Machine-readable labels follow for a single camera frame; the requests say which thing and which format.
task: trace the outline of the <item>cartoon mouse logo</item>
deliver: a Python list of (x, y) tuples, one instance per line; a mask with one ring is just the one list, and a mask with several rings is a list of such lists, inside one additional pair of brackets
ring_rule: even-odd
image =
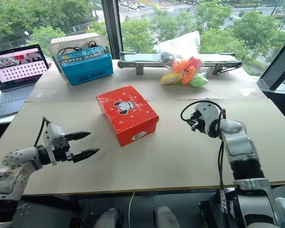
[(127, 115), (128, 110), (134, 108), (134, 104), (131, 101), (115, 102), (114, 105), (118, 107), (118, 109), (120, 110), (119, 114), (121, 115)]

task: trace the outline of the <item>glass window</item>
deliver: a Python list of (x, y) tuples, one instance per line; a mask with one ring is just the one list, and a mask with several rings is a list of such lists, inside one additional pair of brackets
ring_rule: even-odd
[(124, 51), (200, 32), (200, 53), (235, 52), (251, 76), (261, 76), (285, 45), (285, 0), (121, 0)]
[(0, 51), (87, 32), (106, 35), (101, 0), (0, 0)]

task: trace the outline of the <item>car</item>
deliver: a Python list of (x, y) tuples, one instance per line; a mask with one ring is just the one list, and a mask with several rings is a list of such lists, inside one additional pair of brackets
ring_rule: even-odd
[(122, 6), (128, 6), (128, 3), (125, 2), (125, 1), (121, 1), (120, 4), (121, 4)]
[(137, 6), (136, 6), (135, 4), (133, 4), (133, 3), (131, 3), (131, 4), (129, 5), (129, 7), (130, 7), (131, 9), (133, 9), (133, 10), (136, 10), (136, 9), (137, 9)]
[(245, 14), (245, 11), (240, 11), (239, 14), (238, 14), (238, 16), (239, 16), (239, 17), (242, 17), (244, 14)]
[(137, 7), (145, 7), (145, 6), (146, 6), (145, 4), (143, 4), (143, 3), (141, 3), (141, 2), (136, 2), (135, 5), (136, 5)]

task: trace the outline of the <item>beige table surface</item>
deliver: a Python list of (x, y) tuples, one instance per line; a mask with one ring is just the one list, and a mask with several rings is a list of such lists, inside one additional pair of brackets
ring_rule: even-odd
[[(269, 99), (215, 100), (228, 119), (242, 121), (255, 143), (262, 169), (271, 181), (285, 183), (285, 117)], [(131, 190), (208, 188), (218, 186), (219, 139), (192, 132), (180, 119), (191, 101), (149, 102), (160, 117), (155, 133), (120, 147), (97, 102), (25, 103), (0, 139), (0, 164), (6, 153), (31, 147), (41, 118), (92, 134), (72, 141), (71, 152), (100, 151), (78, 163), (47, 165), (29, 179), (25, 194), (81, 194)], [(226, 156), (224, 182), (232, 184)]]
[(113, 60), (114, 74), (94, 81), (73, 86), (64, 81), (56, 66), (43, 74), (36, 83), (35, 89), (26, 102), (38, 101), (92, 101), (96, 95), (134, 85), (146, 100), (185, 100), (208, 98), (266, 98), (257, 86), (257, 80), (249, 76), (243, 68), (232, 70), (220, 75), (207, 72), (209, 83), (205, 88), (193, 88), (190, 85), (161, 85), (165, 68), (144, 69), (144, 75), (136, 75), (135, 68), (120, 69), (118, 60)]

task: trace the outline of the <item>blue box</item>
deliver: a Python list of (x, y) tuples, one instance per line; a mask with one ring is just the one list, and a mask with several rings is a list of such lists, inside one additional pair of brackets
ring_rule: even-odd
[(113, 74), (112, 58), (102, 46), (63, 54), (57, 59), (74, 86)]

